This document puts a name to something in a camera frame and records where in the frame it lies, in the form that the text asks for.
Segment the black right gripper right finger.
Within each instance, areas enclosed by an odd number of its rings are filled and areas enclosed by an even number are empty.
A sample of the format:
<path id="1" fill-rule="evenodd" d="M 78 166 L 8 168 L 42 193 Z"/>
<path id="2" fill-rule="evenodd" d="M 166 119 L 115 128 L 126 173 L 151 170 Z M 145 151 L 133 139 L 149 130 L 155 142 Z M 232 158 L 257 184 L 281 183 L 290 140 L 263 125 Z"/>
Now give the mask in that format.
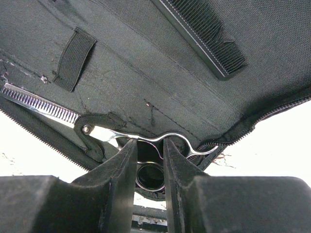
<path id="1" fill-rule="evenodd" d="M 308 233 L 311 189 L 296 177 L 209 176 L 165 139 L 170 233 Z"/>

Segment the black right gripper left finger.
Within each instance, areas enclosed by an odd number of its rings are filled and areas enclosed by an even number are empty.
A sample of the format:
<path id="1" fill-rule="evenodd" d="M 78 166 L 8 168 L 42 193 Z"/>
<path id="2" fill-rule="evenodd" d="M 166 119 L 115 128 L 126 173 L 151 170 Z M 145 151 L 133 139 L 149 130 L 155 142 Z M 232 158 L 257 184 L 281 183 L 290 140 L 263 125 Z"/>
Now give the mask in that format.
<path id="1" fill-rule="evenodd" d="M 131 231 L 138 143 L 71 183 L 55 176 L 0 179 L 3 233 L 128 233 Z"/>

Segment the silver thinning scissors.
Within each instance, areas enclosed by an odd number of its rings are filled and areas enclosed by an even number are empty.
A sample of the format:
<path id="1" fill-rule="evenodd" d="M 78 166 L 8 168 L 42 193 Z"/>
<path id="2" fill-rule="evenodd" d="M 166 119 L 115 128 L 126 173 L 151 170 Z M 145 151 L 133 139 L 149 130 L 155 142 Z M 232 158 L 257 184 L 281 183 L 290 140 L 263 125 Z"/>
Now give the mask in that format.
<path id="1" fill-rule="evenodd" d="M 9 83 L 4 85 L 0 95 L 46 118 L 77 129 L 78 132 L 88 139 L 95 138 L 101 142 L 107 142 L 118 150 L 121 150 L 123 147 L 120 142 L 122 138 L 125 140 L 136 139 L 138 142 L 136 184 L 138 187 L 151 192 L 161 191 L 164 188 L 164 138 L 173 136 L 181 139 L 186 147 L 184 156 L 187 159 L 193 156 L 209 155 L 217 149 L 217 146 L 214 146 L 209 149 L 195 150 L 185 136 L 176 132 L 168 132 L 158 137 L 147 138 L 139 134 L 114 130 L 111 126 L 100 126 L 96 120 L 102 120 L 102 115 L 80 115 Z"/>

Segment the black zip tool case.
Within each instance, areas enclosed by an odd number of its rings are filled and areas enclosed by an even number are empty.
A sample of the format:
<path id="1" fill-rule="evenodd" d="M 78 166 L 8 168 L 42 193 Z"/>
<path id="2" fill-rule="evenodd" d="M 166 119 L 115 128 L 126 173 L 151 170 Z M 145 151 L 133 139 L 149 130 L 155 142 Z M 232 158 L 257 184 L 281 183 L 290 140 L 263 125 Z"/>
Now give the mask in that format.
<path id="1" fill-rule="evenodd" d="M 218 152 L 311 98 L 308 0 L 209 0 L 247 67 L 210 71 L 150 0 L 3 0 L 0 82 L 130 133 Z"/>

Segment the black hair comb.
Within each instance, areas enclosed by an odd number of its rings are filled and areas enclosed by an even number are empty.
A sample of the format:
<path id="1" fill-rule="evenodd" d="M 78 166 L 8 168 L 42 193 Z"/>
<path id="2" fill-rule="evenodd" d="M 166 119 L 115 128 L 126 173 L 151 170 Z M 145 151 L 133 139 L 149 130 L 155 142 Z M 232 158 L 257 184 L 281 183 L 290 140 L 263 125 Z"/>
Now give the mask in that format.
<path id="1" fill-rule="evenodd" d="M 227 81 L 248 63 L 233 40 L 224 39 L 224 27 L 208 0 L 154 0 L 152 3 L 176 28 L 220 81 Z"/>

